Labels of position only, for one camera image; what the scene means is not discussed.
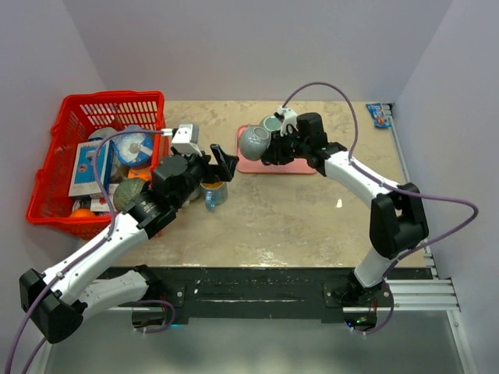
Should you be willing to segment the blue butterfly mug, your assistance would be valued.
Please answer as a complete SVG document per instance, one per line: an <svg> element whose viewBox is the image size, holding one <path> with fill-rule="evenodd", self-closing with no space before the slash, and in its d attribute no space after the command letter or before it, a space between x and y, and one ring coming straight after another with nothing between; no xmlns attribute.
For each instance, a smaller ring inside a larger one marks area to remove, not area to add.
<svg viewBox="0 0 499 374"><path fill-rule="evenodd" d="M228 198L226 182L201 183L200 191L204 198L205 207L210 212L215 211L216 207L223 204Z"/></svg>

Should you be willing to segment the grey-blue mug front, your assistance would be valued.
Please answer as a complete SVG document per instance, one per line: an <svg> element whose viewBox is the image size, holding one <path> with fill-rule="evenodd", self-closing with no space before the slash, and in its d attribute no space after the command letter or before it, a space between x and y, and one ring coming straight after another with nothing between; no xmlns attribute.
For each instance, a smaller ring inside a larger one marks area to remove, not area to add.
<svg viewBox="0 0 499 374"><path fill-rule="evenodd" d="M271 143L271 134L263 127L248 125L238 138L238 147L244 158L258 161Z"/></svg>

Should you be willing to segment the white speckled mug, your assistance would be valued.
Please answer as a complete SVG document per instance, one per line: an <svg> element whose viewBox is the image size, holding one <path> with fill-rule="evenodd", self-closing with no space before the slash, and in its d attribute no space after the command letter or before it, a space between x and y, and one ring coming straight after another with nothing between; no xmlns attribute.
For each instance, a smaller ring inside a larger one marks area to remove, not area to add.
<svg viewBox="0 0 499 374"><path fill-rule="evenodd" d="M191 202L195 201L198 199L201 195L200 187L196 188L187 198L187 200L184 202L182 205L183 207L187 207L188 205L191 204Z"/></svg>

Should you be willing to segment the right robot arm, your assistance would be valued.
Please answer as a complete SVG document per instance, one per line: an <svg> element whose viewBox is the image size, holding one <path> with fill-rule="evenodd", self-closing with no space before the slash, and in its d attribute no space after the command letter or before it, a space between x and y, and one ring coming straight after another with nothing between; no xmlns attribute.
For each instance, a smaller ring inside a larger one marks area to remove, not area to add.
<svg viewBox="0 0 499 374"><path fill-rule="evenodd" d="M381 287L384 278L402 255L414 249L429 234L419 190L412 183L399 185L359 163L352 151L330 142L323 121L316 112L287 115L275 113L280 129L271 132L271 141L261 161L284 165L303 159L324 177L352 192L370 209L371 248L349 274L343 302L364 306Z"/></svg>

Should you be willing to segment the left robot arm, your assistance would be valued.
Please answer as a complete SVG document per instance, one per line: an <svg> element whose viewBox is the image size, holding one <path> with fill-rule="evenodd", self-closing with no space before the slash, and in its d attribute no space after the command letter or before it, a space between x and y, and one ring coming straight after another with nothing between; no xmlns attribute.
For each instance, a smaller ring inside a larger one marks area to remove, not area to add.
<svg viewBox="0 0 499 374"><path fill-rule="evenodd" d="M210 155L175 152L164 157L151 181L107 228L60 263L42 273L30 269L19 278L25 318L49 343L65 340L85 319L107 308L137 301L154 305L160 300L160 284L136 270L102 285L94 280L120 256L169 225L201 184L233 179L238 157L217 144L210 149Z"/></svg>

